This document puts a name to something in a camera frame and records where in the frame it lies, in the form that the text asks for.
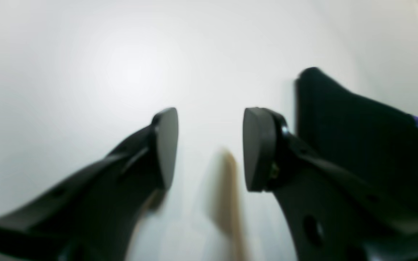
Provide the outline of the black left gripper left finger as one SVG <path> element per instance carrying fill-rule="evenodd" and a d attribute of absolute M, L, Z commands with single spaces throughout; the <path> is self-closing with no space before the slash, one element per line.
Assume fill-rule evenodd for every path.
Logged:
<path fill-rule="evenodd" d="M 179 116 L 151 124 L 26 205 L 0 216 L 0 261 L 123 261 L 146 202 L 173 182 Z"/>

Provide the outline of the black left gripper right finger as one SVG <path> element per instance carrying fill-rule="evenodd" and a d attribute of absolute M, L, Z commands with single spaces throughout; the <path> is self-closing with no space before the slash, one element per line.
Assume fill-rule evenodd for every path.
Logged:
<path fill-rule="evenodd" d="M 243 116 L 246 188 L 271 192 L 299 261 L 418 261 L 418 214 L 319 156 L 267 108 Z"/>

